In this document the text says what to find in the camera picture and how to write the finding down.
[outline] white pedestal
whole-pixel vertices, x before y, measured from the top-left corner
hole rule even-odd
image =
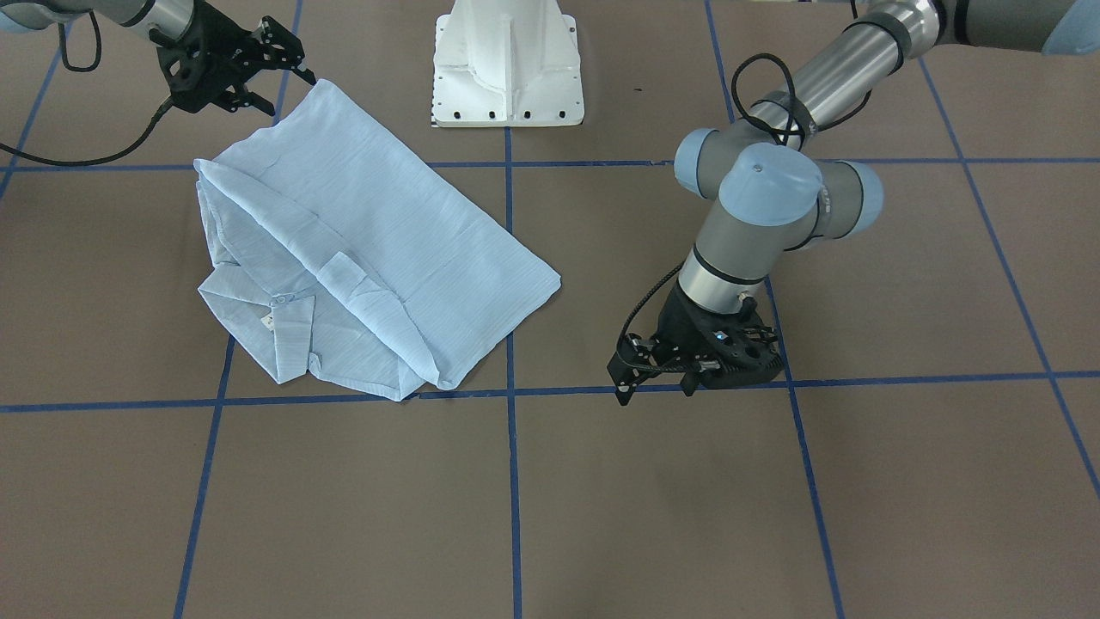
[[[436,22],[432,124],[562,126],[584,119],[576,21],[556,0],[455,0]]]

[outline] light blue shirt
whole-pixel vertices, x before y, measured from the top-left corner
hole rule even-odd
[[[333,84],[196,159],[199,292],[283,384],[454,389],[561,279]]]

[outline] floor tile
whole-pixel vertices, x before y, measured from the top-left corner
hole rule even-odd
[[[1100,379],[1063,379],[1058,387],[1077,424],[1092,469],[1100,474]]]
[[[309,67],[339,86],[425,161],[502,161],[501,129],[431,126],[436,19],[454,2],[306,2],[299,35]],[[287,108],[305,96],[287,88]]]
[[[970,168],[1050,365],[1100,368],[1100,164]]]
[[[170,617],[210,414],[0,416],[0,615]]]
[[[607,385],[623,322],[686,257],[710,203],[668,166],[517,168],[513,183],[517,237],[562,276],[561,289],[516,330],[516,385]],[[632,332],[656,331],[667,295],[652,297]],[[771,323],[766,298],[760,316]]]
[[[961,166],[876,170],[871,228],[773,270],[795,378],[1042,372]]]
[[[436,172],[454,185],[463,195],[488,212],[501,225],[507,222],[504,170],[495,168],[444,167]],[[486,390],[507,388],[507,355],[501,343],[466,376],[460,390]],[[438,391],[430,384],[420,391]],[[307,374],[290,383],[276,385],[271,376],[260,367],[243,349],[238,346],[230,373],[230,398],[274,398],[298,396],[348,396],[358,394],[350,389],[317,380]]]
[[[848,617],[1096,615],[1100,501],[1047,382],[799,401]]]
[[[512,616],[504,399],[245,407],[187,617]]]
[[[525,617],[833,616],[785,390],[516,410]]]
[[[714,2],[713,7],[727,79],[745,59],[760,52],[776,54],[796,71],[851,23],[850,9],[839,4]],[[739,92],[746,103],[783,84],[778,68],[766,62],[758,64],[746,69],[740,79]],[[823,132],[806,145],[805,153],[835,158],[956,156],[915,62],[882,80],[856,118]]]
[[[0,264],[0,402],[217,394],[227,335],[196,291],[194,173],[18,172]]]
[[[966,156],[1100,156],[1100,119],[1081,103],[1100,96],[1100,55],[953,45],[926,62]]]
[[[584,122],[517,129],[517,161],[671,159],[688,132],[726,121],[702,2],[562,7],[576,19]]]
[[[250,31],[264,15],[272,15],[290,27],[294,7],[293,0],[218,3],[219,10]],[[28,141],[29,152],[61,159],[99,157],[118,152],[142,133],[157,106],[168,96],[155,46],[106,18],[100,21],[102,64],[92,73],[69,73],[58,68]],[[82,21],[75,27],[90,30]],[[79,44],[74,42],[74,55],[75,49],[86,49],[92,44],[91,37],[82,30],[81,33]],[[280,75],[276,71],[264,71],[249,82],[249,89],[276,102],[279,80]],[[88,104],[89,97],[95,104]],[[229,113],[208,106],[197,114],[174,109],[145,144],[118,164],[186,165],[196,157],[212,158],[256,129],[270,126],[271,122],[270,117],[254,109]]]

